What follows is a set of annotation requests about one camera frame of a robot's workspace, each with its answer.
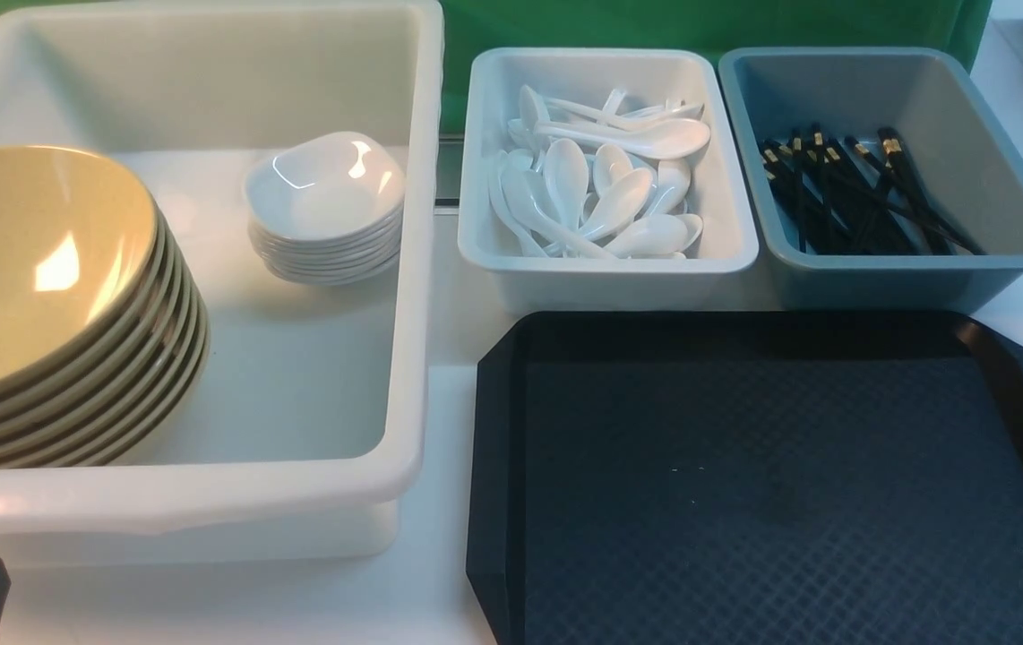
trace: white counter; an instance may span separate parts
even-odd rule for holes
[[[975,81],[1023,154],[1023,0],[998,0]],[[402,499],[400,538],[377,558],[13,574],[3,645],[480,645],[492,641],[463,575],[475,362],[511,319],[437,218],[429,437]],[[977,315],[1023,344],[1023,277]]]

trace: plastic bin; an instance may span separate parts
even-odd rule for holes
[[[431,0],[94,3],[0,17],[0,146],[87,147],[138,173],[213,327],[196,391],[142,465],[0,470],[0,535],[25,535],[0,552],[7,564],[60,563],[73,554],[55,546],[79,533],[108,533],[107,550],[89,552],[108,563],[193,546],[192,558],[226,560],[392,544],[425,437],[442,51]],[[271,153],[340,130],[407,160],[400,269],[339,290],[283,283],[249,246],[241,179]],[[311,519],[310,548],[253,527],[283,515]],[[241,538],[226,552],[217,527]]]
[[[703,218],[696,257],[685,261],[604,261],[522,257],[516,236],[492,210],[487,160],[511,149],[507,120],[519,116],[520,87],[548,97],[602,105],[616,87],[621,112],[668,97],[703,103],[711,142],[688,158],[688,211]],[[504,309],[700,309],[723,274],[758,254],[739,153],[715,70],[696,53],[639,49],[494,49],[476,58],[459,177],[459,252],[495,278]]]
[[[784,305],[970,312],[1023,273],[1023,161],[953,57],[917,48],[739,49],[719,70]],[[757,142],[815,121],[828,134],[860,139],[897,128],[933,203],[987,254],[799,252]]]

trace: white plastic spoon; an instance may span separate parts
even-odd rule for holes
[[[609,190],[594,205],[586,224],[581,225],[577,233],[594,242],[622,231],[635,220],[638,210],[643,208],[651,184],[651,172],[642,168],[635,168],[623,179],[611,183]],[[560,250],[562,249],[558,245],[550,245],[545,247],[544,253],[554,255]]]
[[[695,245],[697,239],[699,239],[699,236],[703,233],[703,218],[691,212],[684,212],[680,215],[675,215],[675,217],[681,223],[687,225],[687,241],[684,242],[682,249],[679,250],[683,250],[691,245]]]
[[[560,224],[570,231],[580,228],[588,175],[580,143],[572,139],[557,139],[551,143],[544,156],[544,184],[555,205]]]
[[[592,168],[594,193],[602,199],[611,187],[611,183],[622,179],[623,175],[630,171],[631,165],[627,153],[614,143],[603,143],[597,150],[594,150]]]
[[[652,215],[627,225],[603,249],[615,257],[667,255],[683,249],[687,225],[671,215]]]
[[[520,221],[520,224],[541,233],[549,241],[561,242],[561,244],[572,247],[578,254],[586,257],[602,258],[603,260],[617,257],[606,252],[593,242],[586,241],[575,231],[568,231],[551,219],[547,209],[544,208],[545,200],[547,200],[547,187],[544,186],[544,179],[539,173],[504,167],[502,182],[511,215]],[[675,223],[682,226],[678,219],[675,220]]]
[[[597,111],[594,107],[573,101],[565,101],[564,98],[544,98],[544,106],[558,107],[558,110],[568,114],[581,116],[584,119],[592,119],[593,122],[602,123],[606,126],[618,127],[619,130],[627,131],[642,130],[644,127],[654,126],[655,123],[666,121],[667,119],[696,119],[699,116],[699,111],[703,107],[699,103],[675,107],[660,106],[659,111],[651,115],[626,118],[626,116],[607,114],[605,111]]]
[[[711,128],[688,118],[668,119],[633,132],[594,123],[539,122],[535,132],[536,136],[566,136],[580,143],[615,143],[624,152],[652,160],[686,158],[711,140]]]
[[[603,114],[617,115],[619,114],[619,105],[623,104],[623,99],[627,97],[626,91],[616,87],[611,90],[609,96],[607,96],[607,102],[603,103]]]
[[[535,147],[533,144],[533,139],[535,134],[532,134],[528,127],[524,125],[522,118],[513,118],[511,121],[507,122],[507,136],[511,139],[513,143],[517,146],[527,147],[529,150]]]
[[[520,120],[524,127],[528,128],[528,132],[532,134],[529,143],[531,143],[531,152],[536,156],[536,163],[532,164],[532,168],[540,170],[544,165],[545,143],[540,140],[541,135],[536,132],[536,126],[540,123],[551,122],[551,114],[547,112],[544,98],[527,85],[520,87]]]
[[[528,232],[523,224],[511,217],[511,211],[507,207],[507,198],[503,197],[502,172],[506,166],[507,153],[500,150],[487,167],[487,197],[492,201],[495,217],[498,217],[503,225],[507,226],[508,231],[516,234],[524,257],[547,257],[547,254],[544,253],[544,247],[539,246],[539,242],[531,236],[531,232]]]
[[[524,150],[523,147],[520,147],[519,150],[507,153],[507,163],[517,170],[531,170],[531,164],[536,163],[536,158],[531,156],[531,150]]]
[[[634,254],[632,260],[686,260],[685,254],[674,252],[672,254]]]
[[[687,196],[687,188],[691,188],[691,165],[683,160],[660,161],[659,186],[643,213],[662,215],[671,212]]]

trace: black serving tray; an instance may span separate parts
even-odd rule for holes
[[[960,314],[538,313],[479,363],[500,645],[1023,642],[1023,347]]]

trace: stack of bowls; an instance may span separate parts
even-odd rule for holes
[[[253,168],[249,240],[271,274],[345,285],[400,258],[404,170],[356,132],[312,139]]]
[[[140,180],[0,147],[0,469],[124,462],[191,392],[209,318]]]

